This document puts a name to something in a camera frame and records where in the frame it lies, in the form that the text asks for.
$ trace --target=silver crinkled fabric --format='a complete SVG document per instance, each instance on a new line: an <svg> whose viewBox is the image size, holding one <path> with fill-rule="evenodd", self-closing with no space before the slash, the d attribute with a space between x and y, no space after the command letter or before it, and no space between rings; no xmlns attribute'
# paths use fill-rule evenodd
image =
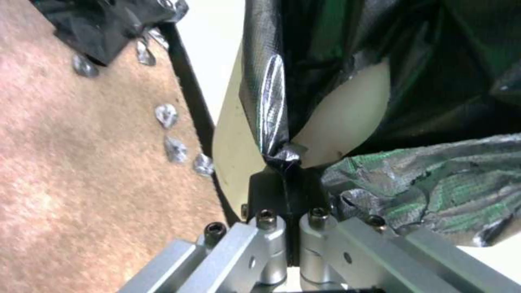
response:
<svg viewBox="0 0 521 293"><path fill-rule="evenodd" d="M150 52L150 50L148 49L148 40L146 38L140 38L136 42L135 51L139 63L147 66L156 65L156 57L154 57L152 52Z"/></svg>
<svg viewBox="0 0 521 293"><path fill-rule="evenodd" d="M348 157L322 184L340 220L376 214L397 234L422 225L487 246L521 228L521 133Z"/></svg>
<svg viewBox="0 0 521 293"><path fill-rule="evenodd" d="M212 159L205 155L199 154L194 160L194 170L203 176L211 176L214 173L214 163Z"/></svg>
<svg viewBox="0 0 521 293"><path fill-rule="evenodd" d="M165 136L165 152L170 162L183 163L187 160L187 147L178 139Z"/></svg>
<svg viewBox="0 0 521 293"><path fill-rule="evenodd" d="M163 104L155 109L156 119L161 123L163 128L169 129L177 122L179 115L176 108L172 104Z"/></svg>
<svg viewBox="0 0 521 293"><path fill-rule="evenodd" d="M161 47L168 51L169 45L165 36L159 31L158 28L151 28L148 30L148 35L154 39Z"/></svg>
<svg viewBox="0 0 521 293"><path fill-rule="evenodd" d="M74 71L84 77L93 78L100 74L94 63L87 59L87 57L74 54L72 57L72 67Z"/></svg>
<svg viewBox="0 0 521 293"><path fill-rule="evenodd" d="M174 16L166 20L167 22L179 22L188 12L188 4L185 0L157 0L165 9L175 12Z"/></svg>
<svg viewBox="0 0 521 293"><path fill-rule="evenodd" d="M246 1L239 97L262 155L289 141L278 1ZM295 154L281 154L294 160Z"/></svg>

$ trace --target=black fabric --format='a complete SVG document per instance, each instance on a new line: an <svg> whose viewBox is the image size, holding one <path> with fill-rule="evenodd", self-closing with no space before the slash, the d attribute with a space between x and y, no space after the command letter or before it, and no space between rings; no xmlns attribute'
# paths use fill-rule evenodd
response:
<svg viewBox="0 0 521 293"><path fill-rule="evenodd" d="M108 65L129 39L156 24L180 19L184 0L168 9L157 0L31 0L56 27L55 34L100 65Z"/></svg>
<svg viewBox="0 0 521 293"><path fill-rule="evenodd" d="M240 98L265 157L325 95L385 58L387 111L353 154L521 131L519 0L247 0L246 16Z"/></svg>

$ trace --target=tan carpet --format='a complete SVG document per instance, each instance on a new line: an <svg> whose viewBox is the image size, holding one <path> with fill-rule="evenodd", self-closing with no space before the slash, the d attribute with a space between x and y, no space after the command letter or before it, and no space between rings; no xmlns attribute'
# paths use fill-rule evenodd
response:
<svg viewBox="0 0 521 293"><path fill-rule="evenodd" d="M130 44L96 79L28 1L0 1L0 291L111 292L174 238L223 221L168 56L146 67ZM154 107L180 113L169 163Z"/></svg>

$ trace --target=hex socket screw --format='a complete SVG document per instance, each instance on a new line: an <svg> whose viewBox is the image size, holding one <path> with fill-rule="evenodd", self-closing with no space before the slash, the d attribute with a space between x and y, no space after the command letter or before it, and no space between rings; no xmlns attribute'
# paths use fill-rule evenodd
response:
<svg viewBox="0 0 521 293"><path fill-rule="evenodd" d="M324 229L329 219L329 212L323 207L314 207L308 213L309 225L313 229Z"/></svg>
<svg viewBox="0 0 521 293"><path fill-rule="evenodd" d="M277 213L274 210L264 209L255 216L257 228L271 231L277 228Z"/></svg>
<svg viewBox="0 0 521 293"><path fill-rule="evenodd" d="M226 226L221 222L212 222L204 228L204 243L214 247L226 235Z"/></svg>

